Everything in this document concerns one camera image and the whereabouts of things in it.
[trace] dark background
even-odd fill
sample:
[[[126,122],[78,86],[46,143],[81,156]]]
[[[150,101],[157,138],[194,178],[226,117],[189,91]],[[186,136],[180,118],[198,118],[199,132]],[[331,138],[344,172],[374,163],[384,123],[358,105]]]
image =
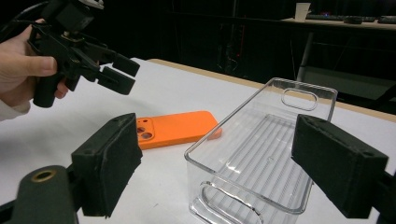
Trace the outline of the dark background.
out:
[[[0,23],[6,23],[38,2],[8,2],[9,6],[0,9]],[[307,32],[205,19],[214,15],[278,21],[293,17],[295,3],[290,0],[105,0],[104,10],[92,9],[94,20],[84,33],[129,58],[158,58],[260,83],[272,77],[295,79]],[[396,0],[313,0],[311,3],[313,14],[396,15]],[[202,17],[185,20],[172,12]],[[318,33],[308,65],[396,80],[395,52],[396,43],[390,38]]]

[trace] white table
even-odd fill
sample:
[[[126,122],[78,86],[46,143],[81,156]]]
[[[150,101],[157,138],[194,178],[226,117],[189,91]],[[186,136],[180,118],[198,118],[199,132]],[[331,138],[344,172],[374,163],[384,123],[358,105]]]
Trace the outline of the white table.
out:
[[[14,200],[21,179],[47,165],[71,164],[70,154],[119,115],[138,117],[209,110],[220,121],[231,114],[255,87],[197,75],[157,63],[134,59],[141,67],[133,90],[119,95],[84,78],[75,92],[56,100],[52,108],[33,105],[31,112],[0,122],[0,204]],[[387,171],[396,170],[396,123],[341,107],[332,122],[389,155]],[[88,223],[202,223],[188,209],[187,163],[184,152],[192,144],[143,151],[142,163],[122,193],[111,218],[84,217]],[[306,211],[297,223],[375,223],[346,219],[314,185]]]

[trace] clear plastic container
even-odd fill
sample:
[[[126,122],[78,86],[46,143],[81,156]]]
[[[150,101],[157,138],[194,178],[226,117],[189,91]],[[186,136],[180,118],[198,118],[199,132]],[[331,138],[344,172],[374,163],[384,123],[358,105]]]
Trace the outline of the clear plastic container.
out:
[[[207,223],[295,223],[312,185],[290,157],[297,115],[330,120],[336,95],[268,81],[185,152],[190,211]],[[210,137],[218,131],[220,138]]]

